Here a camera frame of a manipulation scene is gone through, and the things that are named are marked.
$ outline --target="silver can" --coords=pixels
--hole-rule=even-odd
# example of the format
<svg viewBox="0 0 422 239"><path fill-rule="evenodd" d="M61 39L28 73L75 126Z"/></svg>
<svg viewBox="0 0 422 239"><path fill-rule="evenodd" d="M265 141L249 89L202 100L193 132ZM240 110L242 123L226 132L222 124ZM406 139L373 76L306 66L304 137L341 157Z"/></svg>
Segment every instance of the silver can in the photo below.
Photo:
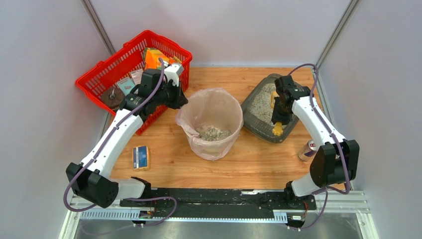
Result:
<svg viewBox="0 0 422 239"><path fill-rule="evenodd" d="M311 159L313 159L315 153L317 152L317 145L315 144L315 142L311 139L309 140L304 147L299 151L298 153L298 158L299 160L303 161L303 162L307 162Z"/></svg>

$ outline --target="wooden table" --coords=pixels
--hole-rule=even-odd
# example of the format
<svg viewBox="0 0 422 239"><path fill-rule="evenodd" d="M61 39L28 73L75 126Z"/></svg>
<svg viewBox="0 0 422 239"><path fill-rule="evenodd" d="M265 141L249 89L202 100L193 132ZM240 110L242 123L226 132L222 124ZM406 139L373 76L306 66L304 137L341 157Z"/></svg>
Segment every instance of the wooden table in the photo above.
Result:
<svg viewBox="0 0 422 239"><path fill-rule="evenodd" d="M186 97L198 90L222 87L240 103L256 85L271 73L287 75L291 68L191 68ZM293 74L299 84L312 86L309 68ZM134 135L118 158L111 178L136 176L153 187L284 189L287 182L309 172L296 154L311 138L302 122L279 144L268 143L243 128L233 148L217 161L194 154L182 128L176 125L176 110L166 110L141 136ZM133 148L147 145L151 168L133 171Z"/></svg>

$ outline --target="red basket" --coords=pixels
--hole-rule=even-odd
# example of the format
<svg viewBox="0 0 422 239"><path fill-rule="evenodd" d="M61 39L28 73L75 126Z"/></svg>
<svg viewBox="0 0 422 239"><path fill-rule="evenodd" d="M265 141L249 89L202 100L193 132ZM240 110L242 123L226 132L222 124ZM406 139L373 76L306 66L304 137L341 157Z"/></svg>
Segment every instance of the red basket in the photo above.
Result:
<svg viewBox="0 0 422 239"><path fill-rule="evenodd" d="M115 116L116 113L101 101L101 94L111 86L117 87L116 82L130 76L131 71L145 67L145 62L142 59L145 47L157 48L165 55L176 56L182 61L184 71L180 80L182 89L185 91L189 86L189 63L192 61L192 54L175 42L150 30L143 31L131 41L123 44L123 48L106 61L97 63L94 68L76 80L76 86L83 90L85 95L97 106ZM155 113L144 122L136 133L139 135L144 132L166 109L165 106L157 107Z"/></svg>

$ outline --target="gray floor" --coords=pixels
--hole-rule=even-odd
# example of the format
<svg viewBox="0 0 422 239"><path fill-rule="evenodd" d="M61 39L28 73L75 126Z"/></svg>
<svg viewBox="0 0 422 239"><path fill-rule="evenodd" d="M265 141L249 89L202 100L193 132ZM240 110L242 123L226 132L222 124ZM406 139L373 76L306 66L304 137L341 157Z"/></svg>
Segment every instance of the gray floor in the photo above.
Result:
<svg viewBox="0 0 422 239"><path fill-rule="evenodd" d="M309 213L308 225L316 214ZM164 222L150 228L124 229L103 236L89 236L81 232L104 233L128 226L129 221L81 220L75 239L361 239L362 235L355 214L324 214L311 229L302 232L287 230L285 225L258 223L195 223Z"/></svg>

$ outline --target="white wall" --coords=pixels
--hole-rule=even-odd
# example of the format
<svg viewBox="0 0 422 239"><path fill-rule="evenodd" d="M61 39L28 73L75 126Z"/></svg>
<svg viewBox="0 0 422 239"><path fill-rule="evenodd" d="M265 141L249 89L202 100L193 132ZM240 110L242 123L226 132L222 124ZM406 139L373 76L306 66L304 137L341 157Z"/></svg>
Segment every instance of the white wall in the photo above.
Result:
<svg viewBox="0 0 422 239"><path fill-rule="evenodd" d="M143 30L193 54L193 65L316 62L349 0L92 0L116 50Z"/></svg>
<svg viewBox="0 0 422 239"><path fill-rule="evenodd" d="M363 0L321 69L380 238L420 238L422 1Z"/></svg>
<svg viewBox="0 0 422 239"><path fill-rule="evenodd" d="M57 238L106 116L74 82L107 51L78 0L2 1L0 39L0 238Z"/></svg>

